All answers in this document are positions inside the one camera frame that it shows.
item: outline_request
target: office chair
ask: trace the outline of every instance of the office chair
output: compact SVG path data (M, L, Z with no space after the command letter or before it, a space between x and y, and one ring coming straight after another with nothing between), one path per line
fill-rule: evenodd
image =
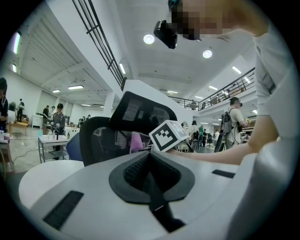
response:
M129 154L132 132L149 135L165 120L177 121L169 107L125 92L111 118L83 123L79 134L84 166Z
M208 145L206 147L211 147L213 148L212 144L212 135L210 133L207 134L207 143Z
M66 144L66 150L69 155L69 159L83 162L80 152L79 133L75 134L75 136L72 137Z

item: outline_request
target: white wall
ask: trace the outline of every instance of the white wall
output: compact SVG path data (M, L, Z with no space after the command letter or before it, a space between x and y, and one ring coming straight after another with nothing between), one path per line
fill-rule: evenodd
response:
M31 123L32 115L36 114L37 111L42 89L8 69L2 69L0 76L7 81L6 97L8 102L16 102L18 105L19 99L22 98L25 104L23 114L29 116Z
M126 80L124 91L130 91L144 98L150 99L154 102L163 104L171 108L177 116L179 123L187 122L190 125L193 121L193 112L191 110L185 109L183 106L179 105L171 98L167 97L165 94L155 90L153 87L145 84L140 80Z

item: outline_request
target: backpack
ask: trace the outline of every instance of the backpack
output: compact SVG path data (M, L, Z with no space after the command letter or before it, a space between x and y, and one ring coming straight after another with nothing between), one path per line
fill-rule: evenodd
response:
M223 136L229 134L231 132L231 130L233 129L232 120L231 120L231 117L230 117L230 111L232 109L230 109L228 112L225 112L222 115Z

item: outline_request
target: white table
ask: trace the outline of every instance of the white table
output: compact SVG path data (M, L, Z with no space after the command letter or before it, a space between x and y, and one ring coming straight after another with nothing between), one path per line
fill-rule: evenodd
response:
M73 160L51 161L31 168L19 185L21 203L30 209L44 193L82 168L83 162Z
M66 145L68 143L69 139L67 139L64 135L59 135L58 140L52 138L51 135L43 135L41 137L38 137L38 153L39 153L39 160L42 163L42 160L44 162L46 159L51 158L59 158L68 155L67 151L62 149L60 151L52 151L52 152L45 152L44 147L47 146L58 146L58 145Z

